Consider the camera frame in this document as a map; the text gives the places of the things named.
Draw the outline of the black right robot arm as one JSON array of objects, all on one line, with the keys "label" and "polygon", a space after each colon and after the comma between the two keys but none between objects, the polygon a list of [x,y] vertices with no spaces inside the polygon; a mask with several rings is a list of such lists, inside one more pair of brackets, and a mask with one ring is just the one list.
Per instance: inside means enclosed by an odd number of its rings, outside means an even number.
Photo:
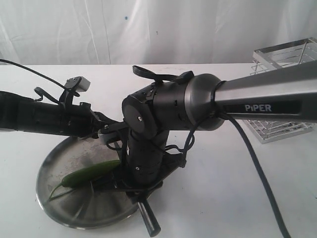
[{"label": "black right robot arm", "polygon": [[212,131],[239,119],[317,120],[314,61],[229,81],[191,71],[180,76],[138,66],[133,71],[153,82],[123,100],[124,121],[105,131],[109,142],[123,142],[121,166],[93,181],[93,188],[126,192],[133,199],[148,196],[186,165],[189,140],[180,153],[167,152],[172,130]]}]

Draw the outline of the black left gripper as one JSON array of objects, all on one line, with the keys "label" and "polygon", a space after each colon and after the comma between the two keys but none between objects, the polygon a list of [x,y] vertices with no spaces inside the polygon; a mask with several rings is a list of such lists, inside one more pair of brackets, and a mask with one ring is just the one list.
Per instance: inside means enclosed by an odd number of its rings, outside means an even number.
[{"label": "black left gripper", "polygon": [[91,104],[65,105],[60,118],[60,134],[79,138],[98,138],[98,131],[119,121],[91,110]]}]

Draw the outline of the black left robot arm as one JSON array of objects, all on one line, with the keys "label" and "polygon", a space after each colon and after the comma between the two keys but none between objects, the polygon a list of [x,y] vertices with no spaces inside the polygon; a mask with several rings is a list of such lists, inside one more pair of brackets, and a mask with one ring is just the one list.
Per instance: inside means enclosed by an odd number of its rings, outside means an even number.
[{"label": "black left robot arm", "polygon": [[87,137],[118,123],[91,105],[60,106],[1,91],[0,129],[73,137]]}]

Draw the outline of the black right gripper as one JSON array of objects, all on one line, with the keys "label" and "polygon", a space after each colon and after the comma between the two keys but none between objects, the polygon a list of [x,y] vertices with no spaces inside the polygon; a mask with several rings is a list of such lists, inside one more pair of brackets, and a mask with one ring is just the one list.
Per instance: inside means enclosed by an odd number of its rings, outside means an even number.
[{"label": "black right gripper", "polygon": [[129,130],[124,140],[121,166],[107,175],[92,182],[97,191],[123,191],[135,202],[147,198],[154,190],[160,188],[163,180],[177,168],[186,165],[184,150],[170,154],[167,146],[169,131],[159,132],[151,139],[144,139]]}]

